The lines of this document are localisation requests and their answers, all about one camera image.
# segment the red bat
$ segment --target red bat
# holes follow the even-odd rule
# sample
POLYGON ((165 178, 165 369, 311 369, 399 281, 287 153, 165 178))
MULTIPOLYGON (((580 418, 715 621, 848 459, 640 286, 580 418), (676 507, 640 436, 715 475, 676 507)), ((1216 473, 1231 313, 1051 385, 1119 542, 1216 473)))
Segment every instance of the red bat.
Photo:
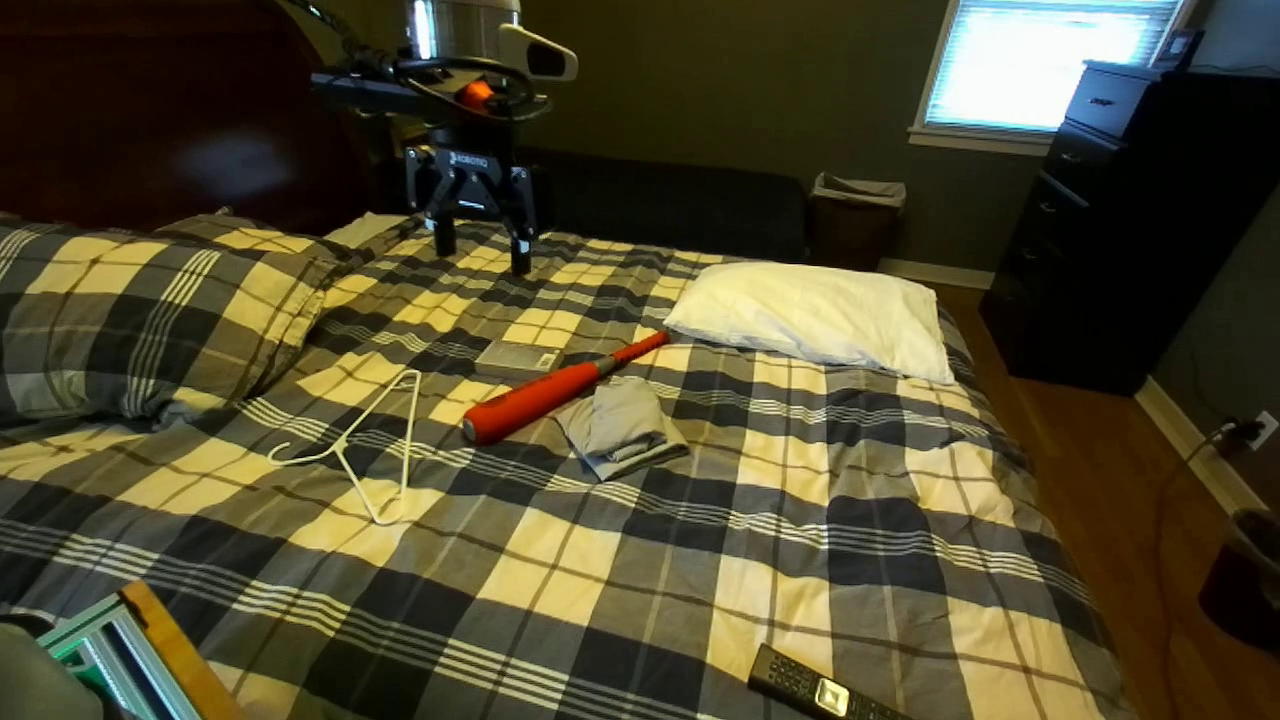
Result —
POLYGON ((673 340, 666 334, 653 334, 635 345, 617 350, 604 359, 569 365, 569 369, 557 369, 539 381, 507 390, 504 395, 492 395, 492 400, 466 410, 464 439, 466 443, 495 443, 666 340, 673 340))

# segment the bed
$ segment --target bed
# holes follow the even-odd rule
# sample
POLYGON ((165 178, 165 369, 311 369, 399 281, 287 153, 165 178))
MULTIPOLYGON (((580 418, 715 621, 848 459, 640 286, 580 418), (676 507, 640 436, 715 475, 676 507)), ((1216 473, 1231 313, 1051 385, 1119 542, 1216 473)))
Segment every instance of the bed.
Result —
POLYGON ((142 579, 242 717, 799 717, 749 689, 759 643, 901 717, 1131 717, 927 288, 787 294, 831 313, 763 319, 828 330, 787 353, 742 330, 772 302, 728 313, 753 271, 852 271, 553 230, 510 278, 483 222, 454 258, 344 247, 273 193, 129 230, 99 222, 129 193, 0 201, 4 612, 142 579), (901 353, 831 359, 835 319, 901 353), (612 385, 666 452, 598 482, 565 418, 593 395, 464 439, 466 410, 654 330, 612 385))

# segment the cable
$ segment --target cable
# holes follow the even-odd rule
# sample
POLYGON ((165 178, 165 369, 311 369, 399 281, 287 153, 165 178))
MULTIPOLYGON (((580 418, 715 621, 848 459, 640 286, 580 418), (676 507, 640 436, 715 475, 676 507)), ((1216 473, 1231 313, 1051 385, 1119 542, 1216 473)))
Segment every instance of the cable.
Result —
POLYGON ((1168 521, 1168 501, 1173 501, 1173 487, 1177 487, 1177 475, 1186 473, 1197 466, 1197 458, 1205 450, 1216 450, 1225 431, 1211 431, 1205 436, 1197 450, 1186 450, 1164 475, 1159 475, 1159 487, 1154 487, 1154 516, 1152 516, 1152 573, 1154 573, 1154 595, 1159 595, 1159 689, 1164 689, 1164 704, 1168 704, 1168 717, 1178 720, 1178 707, 1177 707, 1177 689, 1173 689, 1173 667, 1168 667, 1168 650, 1173 650, 1173 609, 1168 609, 1168 583, 1164 583, 1164 521, 1168 521))

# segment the trash can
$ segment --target trash can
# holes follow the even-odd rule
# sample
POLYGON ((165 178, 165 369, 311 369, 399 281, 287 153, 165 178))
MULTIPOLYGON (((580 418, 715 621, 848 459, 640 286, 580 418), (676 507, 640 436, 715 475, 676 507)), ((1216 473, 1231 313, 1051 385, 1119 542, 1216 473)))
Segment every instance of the trash can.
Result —
POLYGON ((1280 658, 1280 521, 1270 513, 1231 516, 1231 542, 1205 577, 1199 609, 1229 635, 1280 658))
POLYGON ((906 186, 814 172, 807 193, 807 261, 880 267, 902 230, 906 186))

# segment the white pillow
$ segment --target white pillow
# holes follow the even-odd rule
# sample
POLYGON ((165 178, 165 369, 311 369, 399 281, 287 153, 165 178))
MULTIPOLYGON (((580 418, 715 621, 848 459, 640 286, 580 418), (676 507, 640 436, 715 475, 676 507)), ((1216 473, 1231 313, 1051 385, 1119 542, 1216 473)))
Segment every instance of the white pillow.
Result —
POLYGON ((936 294, 880 271, 715 266, 683 288, 666 330, 711 345, 954 385, 936 294))

